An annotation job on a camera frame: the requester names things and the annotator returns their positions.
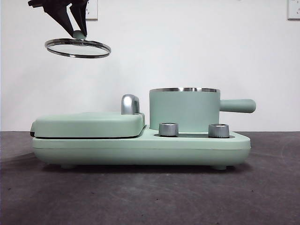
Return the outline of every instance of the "lid knob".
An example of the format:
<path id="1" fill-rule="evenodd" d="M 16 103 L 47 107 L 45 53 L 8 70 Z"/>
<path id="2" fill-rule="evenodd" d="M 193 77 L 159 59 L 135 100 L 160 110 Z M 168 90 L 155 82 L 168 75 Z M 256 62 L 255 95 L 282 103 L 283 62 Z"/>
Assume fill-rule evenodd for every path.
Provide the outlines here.
<path id="1" fill-rule="evenodd" d="M 160 136 L 178 136 L 178 123 L 160 123 L 158 133 Z"/>
<path id="2" fill-rule="evenodd" d="M 210 124 L 208 126 L 208 136 L 216 138 L 228 138 L 229 126 L 227 124 Z"/>

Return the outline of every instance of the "sandwich maker lid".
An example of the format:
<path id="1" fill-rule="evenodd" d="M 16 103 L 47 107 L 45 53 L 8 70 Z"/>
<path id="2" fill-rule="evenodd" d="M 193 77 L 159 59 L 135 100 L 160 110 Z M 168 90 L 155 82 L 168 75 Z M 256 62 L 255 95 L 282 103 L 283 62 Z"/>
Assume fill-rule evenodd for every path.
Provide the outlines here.
<path id="1" fill-rule="evenodd" d="M 85 112 L 49 115 L 32 123 L 30 135 L 40 138 L 122 138 L 138 136 L 145 126 L 143 113 Z"/>

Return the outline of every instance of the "wall outlet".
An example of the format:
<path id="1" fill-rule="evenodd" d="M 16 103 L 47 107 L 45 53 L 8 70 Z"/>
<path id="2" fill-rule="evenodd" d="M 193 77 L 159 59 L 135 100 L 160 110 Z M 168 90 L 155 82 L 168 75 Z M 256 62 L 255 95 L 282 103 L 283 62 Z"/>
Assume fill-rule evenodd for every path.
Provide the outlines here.
<path id="1" fill-rule="evenodd" d="M 288 0 L 288 20 L 300 20 L 300 0 Z"/>
<path id="2" fill-rule="evenodd" d="M 86 20 L 98 20 L 98 0 L 89 0 L 85 12 Z"/>

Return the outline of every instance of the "power socket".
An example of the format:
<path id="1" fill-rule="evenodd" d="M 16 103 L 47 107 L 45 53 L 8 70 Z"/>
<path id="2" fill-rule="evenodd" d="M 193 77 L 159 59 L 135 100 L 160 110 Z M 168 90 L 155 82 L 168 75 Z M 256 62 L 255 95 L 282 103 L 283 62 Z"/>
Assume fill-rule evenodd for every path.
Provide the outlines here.
<path id="1" fill-rule="evenodd" d="M 288 20 L 300 20 L 300 0 L 288 0 Z"/>

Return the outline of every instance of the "mint green appliance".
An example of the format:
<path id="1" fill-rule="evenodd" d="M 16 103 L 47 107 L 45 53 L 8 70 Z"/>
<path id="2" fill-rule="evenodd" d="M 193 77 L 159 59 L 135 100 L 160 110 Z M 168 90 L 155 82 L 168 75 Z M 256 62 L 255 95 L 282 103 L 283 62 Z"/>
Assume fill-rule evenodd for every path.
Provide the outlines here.
<path id="1" fill-rule="evenodd" d="M 219 124 L 218 115 L 220 109 L 253 112 L 254 101 L 222 103 L 219 91 L 213 92 L 213 89 L 161 90 L 168 92 L 165 98 L 153 95 L 159 93 L 158 90 L 150 91 L 150 126 L 145 125 L 139 99 L 134 95 L 123 96 L 121 112 L 50 115 L 36 119 L 30 131 L 35 155 L 62 168 L 76 165 L 210 165 L 223 170 L 228 165 L 245 161 L 251 148 L 250 139 L 230 132 L 228 125 Z M 180 118 L 181 113 L 188 115 L 190 108 L 185 108 L 185 112 L 182 108 L 187 101 L 199 103 L 193 109 L 200 117 Z M 181 109 L 174 110 L 171 103 L 181 105 Z"/>

